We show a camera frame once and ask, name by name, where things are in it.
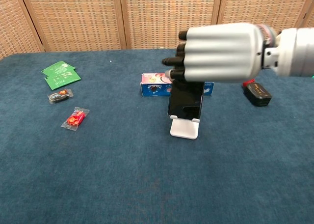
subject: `blue box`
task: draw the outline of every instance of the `blue box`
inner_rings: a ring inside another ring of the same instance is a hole
[[[205,83],[204,95],[211,95],[214,83]],[[169,96],[171,81],[164,73],[143,73],[141,89],[143,96]]]

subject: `plastic wrapper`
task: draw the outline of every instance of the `plastic wrapper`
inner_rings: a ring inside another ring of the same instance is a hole
[[[73,97],[73,93],[70,89],[64,89],[64,90],[59,91],[58,93],[48,95],[50,104],[55,104],[60,101],[67,100],[70,97]]]
[[[83,122],[86,116],[89,114],[89,110],[75,107],[74,112],[70,117],[61,125],[66,129],[70,129],[72,131],[76,131],[79,125]]]

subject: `black smartphone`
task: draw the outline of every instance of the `black smartphone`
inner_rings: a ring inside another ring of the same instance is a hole
[[[168,115],[192,120],[199,119],[203,101],[204,83],[173,80]]]

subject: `red candy wrapper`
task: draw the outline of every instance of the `red candy wrapper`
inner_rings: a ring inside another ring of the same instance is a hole
[[[251,80],[249,80],[249,81],[247,81],[247,82],[243,82],[242,83],[242,85],[243,85],[243,88],[246,88],[246,86],[248,85],[248,84],[250,84],[250,83],[254,83],[255,82],[255,79],[253,78],[253,79],[251,79]]]
[[[89,114],[89,110],[75,107],[74,112],[70,117],[61,125],[66,129],[70,129],[72,131],[76,131],[79,125],[83,122],[84,118]]]

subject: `wicker screen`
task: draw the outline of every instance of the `wicker screen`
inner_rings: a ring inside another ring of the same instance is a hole
[[[25,0],[48,51],[125,49],[120,0]]]
[[[314,7],[312,9],[312,12],[310,13],[309,19],[307,20],[305,26],[307,28],[313,28],[314,27]]]
[[[0,59],[15,53],[39,52],[18,0],[0,0]]]
[[[122,0],[127,45],[174,48],[178,32],[210,25],[214,0]]]
[[[264,23],[280,31],[292,28],[305,0],[222,0],[219,23]]]

